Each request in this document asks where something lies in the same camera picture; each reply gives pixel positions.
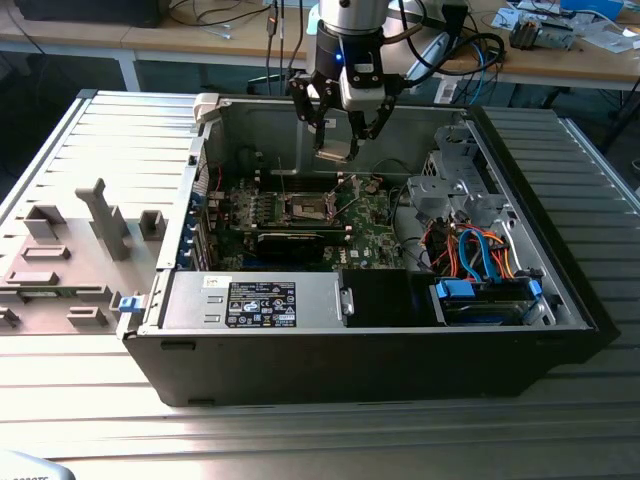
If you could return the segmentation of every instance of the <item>power supply label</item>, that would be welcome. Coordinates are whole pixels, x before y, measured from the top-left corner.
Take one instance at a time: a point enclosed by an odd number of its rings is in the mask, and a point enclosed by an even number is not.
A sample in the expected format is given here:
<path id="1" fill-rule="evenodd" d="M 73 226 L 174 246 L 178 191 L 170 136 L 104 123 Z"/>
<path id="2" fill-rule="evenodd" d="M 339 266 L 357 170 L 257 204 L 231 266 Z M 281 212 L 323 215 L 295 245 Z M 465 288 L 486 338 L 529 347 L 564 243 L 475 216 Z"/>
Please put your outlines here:
<path id="1" fill-rule="evenodd" d="M 231 328 L 295 327 L 294 282 L 231 282 L 226 324 Z"/>

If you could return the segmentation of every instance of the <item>circuit board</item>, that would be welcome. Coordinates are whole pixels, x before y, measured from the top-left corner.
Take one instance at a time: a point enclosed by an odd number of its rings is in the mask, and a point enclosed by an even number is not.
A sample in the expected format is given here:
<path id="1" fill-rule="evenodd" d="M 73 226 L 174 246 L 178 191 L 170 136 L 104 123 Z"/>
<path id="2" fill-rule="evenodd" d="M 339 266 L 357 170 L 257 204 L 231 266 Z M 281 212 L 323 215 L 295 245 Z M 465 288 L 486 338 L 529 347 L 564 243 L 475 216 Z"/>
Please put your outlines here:
<path id="1" fill-rule="evenodd" d="M 217 192 L 210 211 L 214 264 L 220 270 L 333 271 L 404 268 L 390 225 L 388 192 L 379 181 L 355 176 L 329 192 L 272 191 L 239 179 Z M 322 251 L 304 262 L 263 261 L 264 237 L 321 239 Z"/>

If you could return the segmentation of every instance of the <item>wooden desk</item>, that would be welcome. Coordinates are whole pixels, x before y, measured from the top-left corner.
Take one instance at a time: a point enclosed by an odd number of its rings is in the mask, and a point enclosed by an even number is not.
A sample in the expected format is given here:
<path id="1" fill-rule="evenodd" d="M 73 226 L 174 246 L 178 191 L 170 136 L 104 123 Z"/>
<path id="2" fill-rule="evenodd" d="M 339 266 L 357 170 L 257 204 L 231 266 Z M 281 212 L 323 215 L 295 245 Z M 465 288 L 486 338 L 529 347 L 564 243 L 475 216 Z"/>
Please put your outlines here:
<path id="1" fill-rule="evenodd" d="M 225 40 L 200 28 L 181 25 L 167 18 L 157 29 L 131 28 L 123 25 L 101 25 L 67 22 L 31 22 L 22 18 L 12 0 L 0 0 L 0 50 L 37 52 L 8 17 L 5 3 L 9 2 L 12 16 L 19 25 L 49 54 L 79 55 L 113 58 L 120 67 L 129 90 L 139 90 L 135 70 L 137 60 L 190 62 L 205 64 L 230 64 L 262 66 L 266 54 L 266 12 L 231 22 L 232 38 Z M 207 8 L 224 8 L 234 5 L 232 0 L 196 0 L 197 11 Z M 508 32 L 491 29 L 492 12 L 504 6 L 501 0 L 472 0 L 472 15 L 481 31 L 499 34 L 507 45 L 507 56 L 500 80 L 512 83 L 529 83 L 583 88 L 630 89 L 640 76 L 640 62 L 634 51 L 613 54 L 585 42 L 576 40 L 572 51 L 536 49 L 521 51 L 508 46 Z M 233 10 L 217 12 L 206 17 L 207 21 L 220 21 L 261 8 L 261 3 L 243 3 Z M 185 22 L 193 21 L 190 3 L 178 8 L 176 17 Z M 305 10 L 305 30 L 308 10 Z M 622 21 L 640 23 L 640 16 L 623 14 Z M 298 38 L 298 14 L 296 9 L 285 10 L 285 61 L 291 57 Z M 277 65 L 279 40 L 274 38 L 273 65 Z M 393 69 L 406 72 L 415 63 L 406 45 L 398 45 L 394 51 Z M 303 41 L 294 65 L 303 67 L 306 58 L 307 38 Z M 469 69 L 475 65 L 471 53 L 448 62 L 449 69 Z"/>
<path id="2" fill-rule="evenodd" d="M 196 0 L 196 11 L 202 12 L 207 8 L 225 8 L 234 5 L 234 0 Z M 262 3 L 242 3 L 233 10 L 212 13 L 203 21 L 218 22 L 251 11 L 264 8 Z M 258 13 L 234 22 L 230 30 L 222 30 L 231 34 L 230 40 L 209 33 L 201 28 L 181 25 L 171 18 L 166 18 L 159 28 L 131 28 L 122 38 L 122 47 L 136 50 L 155 50 L 180 53 L 205 53 L 219 55 L 234 55 L 242 57 L 258 57 L 260 65 L 264 64 L 267 47 L 267 13 Z M 185 23 L 194 23 L 191 3 L 176 9 L 173 15 Z M 309 10 L 304 10 L 304 31 L 307 29 Z M 298 10 L 285 8 L 285 41 L 284 57 L 291 58 L 298 40 L 300 22 Z M 278 58 L 280 40 L 278 35 L 273 38 L 272 58 Z M 306 58 L 307 42 L 300 46 L 297 58 Z"/>
<path id="3" fill-rule="evenodd" d="M 15 22 L 38 45 L 61 44 L 121 48 L 122 37 L 130 28 L 126 25 L 113 24 L 32 22 L 24 19 L 12 0 L 0 0 L 0 40 L 29 42 L 9 17 L 7 6 Z"/>

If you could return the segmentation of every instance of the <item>white paper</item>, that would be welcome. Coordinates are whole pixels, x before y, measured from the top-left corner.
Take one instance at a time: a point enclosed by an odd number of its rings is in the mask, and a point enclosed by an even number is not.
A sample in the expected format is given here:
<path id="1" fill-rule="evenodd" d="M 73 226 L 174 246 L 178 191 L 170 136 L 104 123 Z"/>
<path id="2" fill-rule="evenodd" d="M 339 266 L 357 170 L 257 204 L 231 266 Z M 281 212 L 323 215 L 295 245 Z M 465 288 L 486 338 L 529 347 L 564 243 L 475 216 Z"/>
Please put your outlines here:
<path id="1" fill-rule="evenodd" d="M 496 18 L 491 22 L 491 26 L 495 28 L 504 28 L 505 30 L 513 30 L 518 21 L 520 12 L 513 8 L 501 8 L 496 13 Z"/>
<path id="2" fill-rule="evenodd" d="M 536 0 L 534 3 L 533 1 L 525 0 L 518 4 L 518 10 L 542 11 L 560 15 L 560 2 L 538 2 Z"/>
<path id="3" fill-rule="evenodd" d="M 604 48 L 613 53 L 626 52 L 633 47 L 633 38 L 623 37 L 609 30 L 588 35 L 584 39 L 596 47 Z"/>

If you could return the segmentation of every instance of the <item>motherboard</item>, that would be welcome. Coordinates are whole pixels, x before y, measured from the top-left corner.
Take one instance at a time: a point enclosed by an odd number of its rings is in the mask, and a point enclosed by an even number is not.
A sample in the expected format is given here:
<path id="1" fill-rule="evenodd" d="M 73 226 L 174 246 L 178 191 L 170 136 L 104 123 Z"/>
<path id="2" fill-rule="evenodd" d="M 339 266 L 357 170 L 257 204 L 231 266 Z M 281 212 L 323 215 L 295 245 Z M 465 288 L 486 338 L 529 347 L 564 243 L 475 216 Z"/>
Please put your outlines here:
<path id="1" fill-rule="evenodd" d="M 381 178 L 260 175 L 209 194 L 212 265 L 228 271 L 404 268 Z"/>

